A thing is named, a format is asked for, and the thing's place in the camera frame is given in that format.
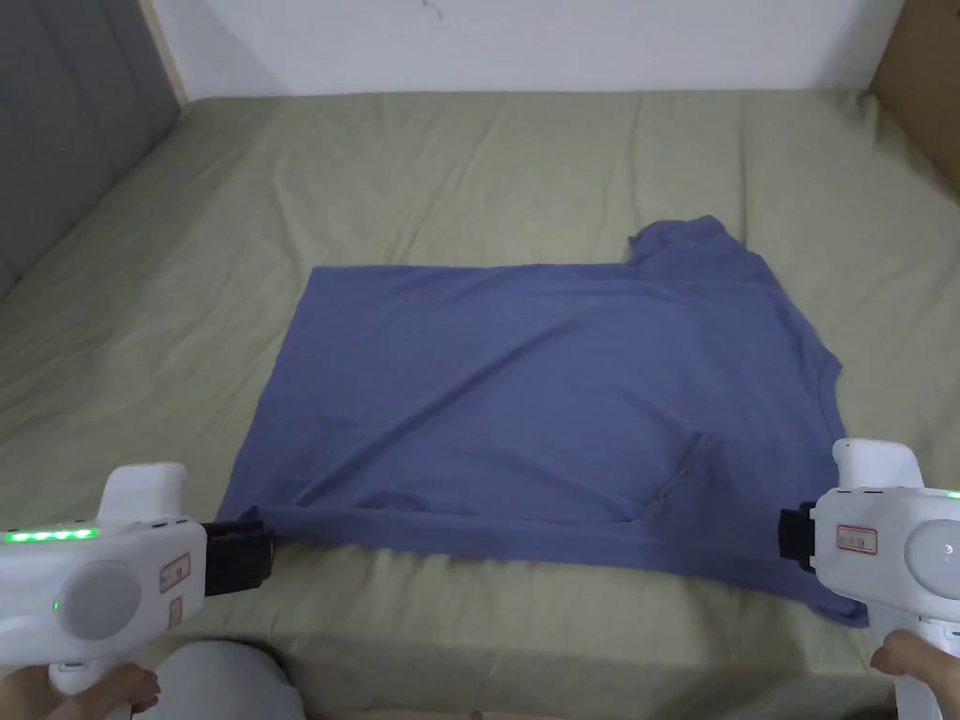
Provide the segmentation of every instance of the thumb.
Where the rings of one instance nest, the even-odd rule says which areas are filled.
[[[159,691],[154,673],[132,663],[117,665],[98,683],[64,700],[49,720],[103,720],[124,705],[151,704]]]
[[[910,675],[930,686],[956,672],[957,658],[913,633],[895,630],[883,640],[870,665],[887,675]]]

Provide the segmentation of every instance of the sticker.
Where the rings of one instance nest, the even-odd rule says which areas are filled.
[[[167,630],[176,628],[183,620],[183,596],[178,595],[170,601],[170,617],[167,619]]]
[[[180,555],[160,570],[160,594],[190,577],[190,553]]]
[[[837,525],[837,547],[864,555],[876,555],[876,530],[869,527]]]

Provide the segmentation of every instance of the hand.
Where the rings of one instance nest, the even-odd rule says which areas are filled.
[[[45,665],[24,667],[0,683],[0,717],[10,720],[104,720],[130,705],[134,713],[158,702],[156,675],[127,663],[110,670],[100,682],[64,698],[50,684]]]
[[[887,675],[911,675],[929,685],[944,720],[960,720],[960,658],[905,630],[895,630],[870,665]]]

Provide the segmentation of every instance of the white wall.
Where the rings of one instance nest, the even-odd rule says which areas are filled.
[[[154,0],[190,99],[866,87],[902,0]]]

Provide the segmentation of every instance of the gray headboard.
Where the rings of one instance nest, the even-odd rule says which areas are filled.
[[[0,0],[0,297],[179,112],[136,0]]]

